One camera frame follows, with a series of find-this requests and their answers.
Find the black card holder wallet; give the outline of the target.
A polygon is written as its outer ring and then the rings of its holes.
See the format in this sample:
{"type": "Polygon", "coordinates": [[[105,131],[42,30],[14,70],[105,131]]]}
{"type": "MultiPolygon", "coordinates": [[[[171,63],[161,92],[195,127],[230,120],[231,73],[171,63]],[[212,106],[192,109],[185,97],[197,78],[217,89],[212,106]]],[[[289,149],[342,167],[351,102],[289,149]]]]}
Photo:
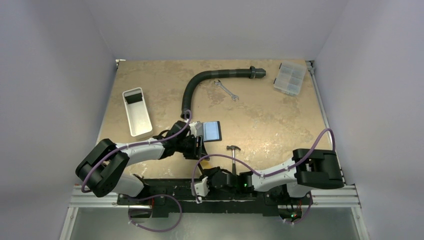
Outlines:
{"type": "Polygon", "coordinates": [[[209,121],[202,123],[202,135],[204,142],[218,142],[222,140],[220,121],[209,121]]]}

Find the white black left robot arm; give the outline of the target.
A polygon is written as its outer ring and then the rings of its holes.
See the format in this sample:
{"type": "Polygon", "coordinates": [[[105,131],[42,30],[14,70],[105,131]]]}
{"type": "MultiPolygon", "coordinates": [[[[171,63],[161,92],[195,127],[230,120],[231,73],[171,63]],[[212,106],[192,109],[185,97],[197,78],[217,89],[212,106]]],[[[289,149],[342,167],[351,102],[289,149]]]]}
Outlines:
{"type": "Polygon", "coordinates": [[[83,181],[81,190],[96,197],[109,193],[125,194],[138,205],[146,203],[149,191],[142,178],[128,175],[125,168],[150,160],[162,160],[181,153],[185,159],[199,160],[207,154],[204,148],[203,123],[177,121],[170,130],[148,140],[114,143],[101,140],[76,167],[76,176],[83,181]]]}

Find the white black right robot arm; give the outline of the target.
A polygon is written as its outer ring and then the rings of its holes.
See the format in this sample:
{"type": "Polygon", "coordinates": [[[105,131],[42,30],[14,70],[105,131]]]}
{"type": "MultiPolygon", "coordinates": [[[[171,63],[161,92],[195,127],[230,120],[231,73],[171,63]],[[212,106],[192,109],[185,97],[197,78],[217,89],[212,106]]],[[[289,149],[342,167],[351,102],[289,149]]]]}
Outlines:
{"type": "Polygon", "coordinates": [[[230,159],[249,171],[232,174],[219,168],[215,173],[204,173],[200,182],[192,179],[190,188],[196,200],[206,197],[211,189],[266,193],[284,186],[280,196],[284,202],[292,204],[311,190],[340,189],[345,185],[333,150],[299,148],[293,151],[291,159],[263,170],[255,170],[233,156],[230,159]]]}

